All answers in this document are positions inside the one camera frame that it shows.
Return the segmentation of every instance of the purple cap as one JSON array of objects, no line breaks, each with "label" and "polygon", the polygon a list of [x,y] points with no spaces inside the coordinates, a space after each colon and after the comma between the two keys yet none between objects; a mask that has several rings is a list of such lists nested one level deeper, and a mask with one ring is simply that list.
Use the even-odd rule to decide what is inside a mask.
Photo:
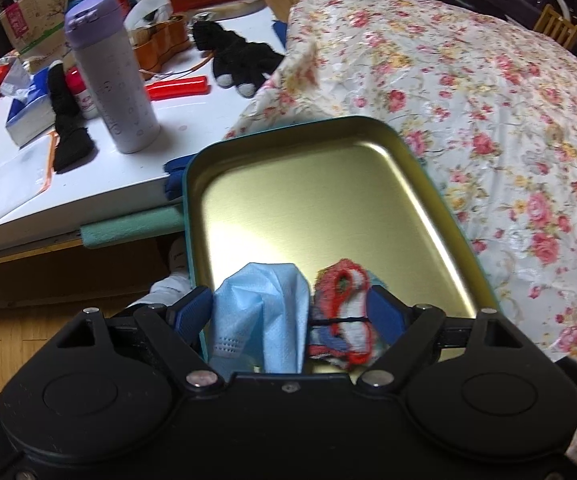
[{"label": "purple cap", "polygon": [[84,0],[66,13],[64,30],[75,50],[105,40],[124,27],[118,0]]}]

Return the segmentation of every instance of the blue face mask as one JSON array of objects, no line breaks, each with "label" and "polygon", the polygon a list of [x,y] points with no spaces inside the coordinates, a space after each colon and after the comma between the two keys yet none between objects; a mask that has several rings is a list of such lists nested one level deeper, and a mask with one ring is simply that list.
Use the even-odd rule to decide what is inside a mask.
[{"label": "blue face mask", "polygon": [[208,364],[233,372],[302,371],[309,320],[307,280],[293,264],[248,264],[213,297]]}]

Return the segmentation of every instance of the white table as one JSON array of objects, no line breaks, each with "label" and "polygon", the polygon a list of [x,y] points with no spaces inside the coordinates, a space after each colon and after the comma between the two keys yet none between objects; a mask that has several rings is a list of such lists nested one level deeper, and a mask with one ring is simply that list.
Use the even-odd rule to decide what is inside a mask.
[{"label": "white table", "polygon": [[[265,8],[221,23],[249,41],[268,43],[275,51],[284,52],[271,28],[273,20],[274,14]],[[200,53],[192,48],[178,54],[166,70],[184,70],[200,60]],[[54,174],[48,190],[0,220],[0,256],[60,241],[65,246],[73,245],[77,243],[81,225],[165,205],[164,163],[197,153],[221,140],[249,103],[235,88],[217,86],[211,67],[208,63],[192,74],[208,76],[210,94],[153,104],[162,132],[139,153],[118,152],[102,120],[89,121],[88,130],[97,146],[97,155],[75,170]],[[12,158],[18,149],[4,129],[10,104],[10,98],[0,97],[0,164]]]}]

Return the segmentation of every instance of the red lid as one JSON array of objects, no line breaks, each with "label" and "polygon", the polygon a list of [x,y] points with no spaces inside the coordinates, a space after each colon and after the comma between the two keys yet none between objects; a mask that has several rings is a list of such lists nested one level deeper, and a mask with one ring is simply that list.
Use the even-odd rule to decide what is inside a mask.
[{"label": "red lid", "polygon": [[86,85],[84,81],[82,81],[82,76],[75,66],[66,72],[66,84],[73,95],[77,95],[86,90]]}]

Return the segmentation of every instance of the tin lid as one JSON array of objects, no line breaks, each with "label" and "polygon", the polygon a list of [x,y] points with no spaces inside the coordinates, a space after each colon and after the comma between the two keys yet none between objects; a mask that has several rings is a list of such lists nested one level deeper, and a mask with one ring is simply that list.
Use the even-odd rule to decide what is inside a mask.
[{"label": "tin lid", "polygon": [[84,0],[66,13],[64,30],[75,50],[86,48],[115,34],[124,26],[118,0]]},{"label": "tin lid", "polygon": [[342,258],[406,304],[475,317],[495,306],[470,243],[402,137],[368,117],[217,142],[184,171],[192,281],[212,290],[249,262],[310,283]]}]

